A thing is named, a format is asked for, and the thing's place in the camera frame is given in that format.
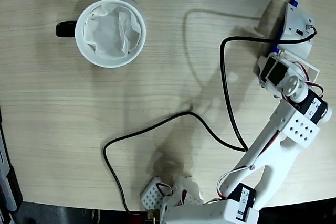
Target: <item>hole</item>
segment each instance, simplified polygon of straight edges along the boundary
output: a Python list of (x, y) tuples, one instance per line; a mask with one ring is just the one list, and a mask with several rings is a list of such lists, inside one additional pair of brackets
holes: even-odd
[(299, 29), (296, 29), (296, 33), (297, 33), (298, 35), (303, 36), (303, 31), (301, 31), (301, 30), (299, 30)]

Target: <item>perforated plate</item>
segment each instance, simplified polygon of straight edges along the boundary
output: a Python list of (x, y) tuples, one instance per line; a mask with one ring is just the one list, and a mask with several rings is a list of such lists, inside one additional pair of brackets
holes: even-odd
[[(141, 203), (147, 210), (160, 210), (162, 207), (163, 196), (156, 186), (157, 183), (163, 183), (160, 177), (154, 177), (148, 187), (141, 194)], [(170, 193), (168, 188), (160, 188), (165, 194)]]

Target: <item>blue part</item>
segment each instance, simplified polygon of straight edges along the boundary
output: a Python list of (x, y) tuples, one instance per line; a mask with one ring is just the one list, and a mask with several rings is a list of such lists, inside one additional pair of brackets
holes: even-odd
[[(290, 0), (289, 1), (289, 3), (292, 5), (292, 6), (294, 6), (295, 8), (296, 7), (298, 7), (298, 5), (299, 5), (299, 2), (297, 2), (296, 0)], [(276, 39), (280, 39), (281, 37), (282, 37), (282, 34), (284, 33), (284, 26), (285, 26), (285, 20), (283, 20), (282, 21), (282, 24), (281, 24), (281, 26), (280, 26), (280, 29), (279, 29), (279, 31), (278, 31), (278, 34), (277, 34), (277, 37), (276, 37)], [(278, 43), (273, 43), (272, 44), (272, 46), (271, 46), (271, 49), (270, 49), (270, 53), (271, 52), (276, 52), (276, 53), (279, 53), (279, 49), (278, 49)]]
[(298, 7), (299, 5), (299, 2), (297, 2), (296, 0), (290, 0), (289, 3), (294, 7)]

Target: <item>white plastic part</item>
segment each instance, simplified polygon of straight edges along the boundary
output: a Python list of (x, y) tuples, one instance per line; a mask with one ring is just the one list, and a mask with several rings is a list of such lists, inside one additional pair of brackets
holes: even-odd
[[(273, 65), (273, 67), (271, 68), (271, 70), (268, 72), (268, 74), (266, 75), (266, 82), (263, 81), (263, 79), (261, 78), (261, 74), (264, 70), (264, 67), (266, 65), (266, 62), (269, 58), (275, 59), (275, 63)], [(310, 81), (315, 82), (320, 70), (317, 69), (316, 67), (314, 67), (313, 65), (307, 63), (306, 61), (303, 61), (301, 58), (296, 57), (296, 60), (298, 62), (300, 62), (303, 65), (308, 66), (308, 76)], [(283, 65), (285, 65), (288, 69), (287, 72), (283, 78), (282, 81), (280, 81), (280, 83), (277, 86), (274, 86), (274, 84), (269, 81), (268, 79), (268, 75), (272, 72), (272, 70), (274, 69), (275, 65), (281, 62)], [(293, 61), (288, 60), (287, 58), (283, 57), (282, 55), (279, 55), (275, 52), (272, 52), (268, 55), (267, 58), (265, 58), (264, 56), (261, 56), (258, 60), (258, 65), (260, 67), (260, 74), (259, 74), (259, 84), (265, 88), (267, 91), (269, 91), (270, 93), (272, 93), (273, 95), (281, 98), (281, 94), (282, 94), (282, 90), (284, 88), (284, 86), (286, 85), (286, 82), (292, 77), (292, 76), (298, 76), (298, 78), (302, 81), (306, 81), (306, 76), (305, 73), (302, 71), (302, 69)]]
[(330, 120), (330, 118), (331, 118), (331, 115), (332, 115), (332, 106), (330, 104), (328, 104), (328, 103), (327, 103), (327, 105), (328, 105), (327, 110), (324, 113), (324, 115), (322, 115), (322, 118), (319, 121), (321, 123), (327, 123)]
[(182, 193), (183, 190), (187, 191), (186, 202), (192, 205), (203, 204), (203, 196), (198, 184), (193, 182), (191, 177), (178, 175), (174, 181), (173, 191)]
[(291, 96), (299, 88), (300, 79), (297, 76), (292, 76), (288, 79), (285, 86), (283, 87), (283, 94), (286, 96)]
[[(258, 156), (277, 131), (280, 133), (276, 139)], [(297, 155), (309, 146), (319, 131), (319, 127), (282, 99), (270, 121), (235, 167), (253, 164), (254, 168), (229, 174), (220, 186), (220, 192), (228, 196), (246, 176), (265, 167), (255, 187), (253, 208), (260, 210), (280, 188)]]
[(279, 131), (303, 148), (307, 148), (320, 132), (316, 124), (284, 99), (270, 117), (270, 121), (277, 125)]
[(283, 94), (295, 103), (300, 103), (305, 100), (308, 95), (308, 85), (301, 81), (298, 76), (290, 77), (283, 87)]
[(170, 210), (172, 207), (177, 207), (177, 204), (181, 201), (183, 190), (187, 191), (186, 197), (184, 199), (184, 206), (196, 206), (202, 205), (204, 203), (198, 184), (193, 182), (191, 177), (183, 177), (178, 175), (175, 178), (172, 189), (173, 195), (163, 198), (162, 207), (160, 210), (160, 223), (164, 223), (163, 217), (165, 216), (166, 211)]
[[(160, 210), (162, 207), (163, 196), (156, 186), (157, 183), (163, 183), (160, 177), (154, 177), (141, 194), (141, 203), (147, 210)], [(169, 194), (169, 188), (160, 187), (165, 194)]]
[[(299, 8), (287, 4), (286, 15), (284, 22), (284, 31), (281, 40), (298, 40), (307, 38), (314, 31), (307, 30), (306, 27), (314, 25), (314, 19)], [(312, 48), (313, 39), (299, 44), (279, 44), (278, 48), (284, 53), (300, 57), (302, 60), (307, 60), (310, 50)]]
[(249, 208), (245, 222), (236, 219), (239, 202), (232, 199), (201, 206), (183, 205), (167, 210), (164, 224), (256, 224), (259, 212)]

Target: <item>white mug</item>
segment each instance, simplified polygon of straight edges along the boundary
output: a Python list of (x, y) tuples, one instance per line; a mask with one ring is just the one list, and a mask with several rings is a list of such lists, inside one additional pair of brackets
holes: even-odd
[[(119, 59), (104, 59), (97, 56), (94, 52), (94, 48), (84, 41), (84, 25), (87, 22), (89, 15), (94, 9), (104, 3), (115, 3), (130, 9), (138, 18), (141, 27), (141, 38), (137, 47), (132, 52), (129, 52), (126, 56)], [(79, 51), (91, 63), (104, 68), (117, 68), (130, 63), (139, 55), (146, 40), (146, 20), (137, 3), (132, 0), (99, 0), (88, 6), (81, 13), (77, 21), (64, 21), (58, 23), (56, 25), (56, 36), (62, 38), (74, 37)]]

